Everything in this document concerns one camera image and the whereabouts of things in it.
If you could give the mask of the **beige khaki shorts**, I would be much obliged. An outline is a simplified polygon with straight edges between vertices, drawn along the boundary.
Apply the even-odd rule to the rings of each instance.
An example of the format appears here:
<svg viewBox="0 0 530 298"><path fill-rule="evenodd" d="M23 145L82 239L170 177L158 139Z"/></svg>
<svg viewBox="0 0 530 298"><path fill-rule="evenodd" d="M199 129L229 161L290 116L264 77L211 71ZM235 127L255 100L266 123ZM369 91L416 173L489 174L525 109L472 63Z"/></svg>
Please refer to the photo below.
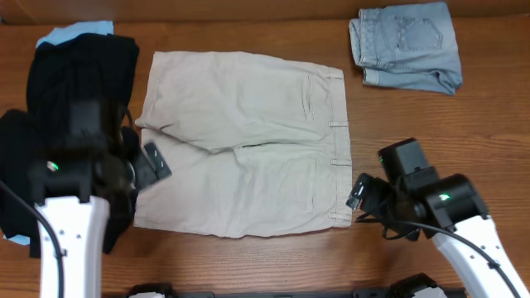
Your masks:
<svg viewBox="0 0 530 298"><path fill-rule="evenodd" d="M241 238L352 223L342 70L158 51L137 125L171 173L138 196L136 227Z"/></svg>

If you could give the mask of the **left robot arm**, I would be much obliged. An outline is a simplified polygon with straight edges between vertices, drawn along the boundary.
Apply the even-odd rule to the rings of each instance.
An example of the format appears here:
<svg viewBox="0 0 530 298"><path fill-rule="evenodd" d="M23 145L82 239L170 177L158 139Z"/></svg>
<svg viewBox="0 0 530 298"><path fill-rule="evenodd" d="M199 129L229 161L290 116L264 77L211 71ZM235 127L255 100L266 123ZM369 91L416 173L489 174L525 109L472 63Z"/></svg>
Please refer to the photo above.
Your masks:
<svg viewBox="0 0 530 298"><path fill-rule="evenodd" d="M171 175L157 146L142 146L126 107L69 103L65 122L29 170L40 234L42 297L99 297L106 233L133 218L140 192Z"/></svg>

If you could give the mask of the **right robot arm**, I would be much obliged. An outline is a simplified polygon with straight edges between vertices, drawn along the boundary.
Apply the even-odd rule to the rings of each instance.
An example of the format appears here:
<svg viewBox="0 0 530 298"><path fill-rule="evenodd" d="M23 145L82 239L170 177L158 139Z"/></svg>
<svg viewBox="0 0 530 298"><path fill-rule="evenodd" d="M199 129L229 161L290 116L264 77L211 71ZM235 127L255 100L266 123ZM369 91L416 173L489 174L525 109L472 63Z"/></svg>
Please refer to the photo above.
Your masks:
<svg viewBox="0 0 530 298"><path fill-rule="evenodd" d="M378 157L387 178L359 175L346 202L363 212L356 223L381 224L394 240L425 234L473 297L529 295L466 176L440 178L414 138L381 149Z"/></svg>

